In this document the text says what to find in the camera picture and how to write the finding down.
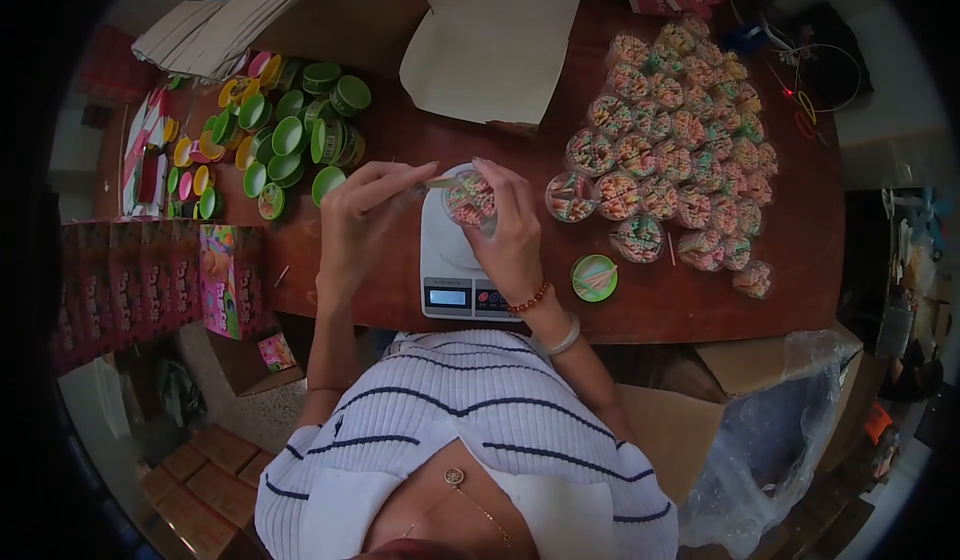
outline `red-brown table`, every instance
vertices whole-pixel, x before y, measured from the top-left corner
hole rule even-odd
[[[588,103],[604,84],[604,57],[613,36],[632,28],[652,40],[662,20],[631,14],[620,0],[582,0],[553,100],[536,137],[524,139],[484,125],[461,122],[417,110],[397,81],[366,77],[372,106],[356,126],[366,136],[366,160],[423,164],[438,159],[438,173],[477,156],[514,169],[540,193],[563,168],[564,149],[586,116]],[[844,202],[839,147],[833,119],[822,114],[820,132],[829,148],[806,139],[794,123],[798,106],[786,99],[767,65],[747,63],[750,80],[762,96],[761,114],[779,154],[774,204],[764,208],[762,235],[753,255],[774,267],[774,289],[764,301],[750,299],[731,286],[731,273],[702,273],[669,254],[649,265],[618,260],[616,291],[605,302],[579,300],[570,287],[570,265],[584,254],[618,258],[608,241],[616,223],[594,213],[581,223],[554,220],[540,207],[542,257],[546,278],[557,285],[565,308],[577,313],[594,343],[670,343],[782,335],[792,330],[829,327],[840,288],[843,259]],[[172,92],[171,115],[186,121],[185,134],[199,136],[204,121],[220,110],[217,88],[189,87]],[[104,136],[101,177],[116,182],[119,117]],[[300,183],[288,191],[278,224],[262,220],[257,204],[242,188],[243,174],[233,165],[212,164],[217,189],[225,200],[224,221],[263,225],[267,249],[263,282],[273,309],[311,315],[315,311],[314,277],[321,256],[320,210],[310,199],[310,184],[319,167],[308,163]],[[98,215],[115,215],[115,192],[98,190]],[[357,324],[406,331],[452,330],[476,323],[426,318],[420,309],[420,209],[411,209],[390,234],[388,251],[353,300]],[[682,229],[670,227],[676,235]],[[274,281],[286,266],[282,283]]]

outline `cardboard flap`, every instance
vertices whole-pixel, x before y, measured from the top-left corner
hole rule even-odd
[[[678,506],[704,466],[724,406],[673,391],[618,384],[630,429],[650,460],[659,487]]]
[[[400,81],[421,110],[484,124],[538,124],[580,0],[426,0]]]
[[[139,60],[167,72],[223,81],[255,38],[297,0],[187,0],[140,36]]]

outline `black object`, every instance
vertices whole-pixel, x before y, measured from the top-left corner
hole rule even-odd
[[[860,67],[858,88],[857,67],[841,51],[829,47],[814,47],[809,56],[802,56],[799,75],[803,85],[816,92],[817,97],[829,108],[845,103],[857,96],[874,90],[870,71],[860,54],[857,36],[828,3],[811,6],[790,20],[786,31],[797,41],[797,46],[810,43],[835,45],[853,56]]]

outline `toothpick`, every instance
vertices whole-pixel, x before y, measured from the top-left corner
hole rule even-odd
[[[276,282],[273,284],[273,288],[274,288],[274,289],[276,289],[278,286],[280,286],[281,281],[283,280],[283,278],[287,276],[287,271],[288,271],[288,270],[290,270],[290,264],[287,264],[287,267],[284,268],[284,269],[283,269],[283,272],[280,273],[280,277],[279,277],[279,278],[276,280]]]

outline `stack of boxes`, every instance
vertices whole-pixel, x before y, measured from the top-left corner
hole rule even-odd
[[[260,472],[273,457],[214,424],[140,484],[157,513],[200,560],[259,557],[264,552],[253,528],[254,507]]]

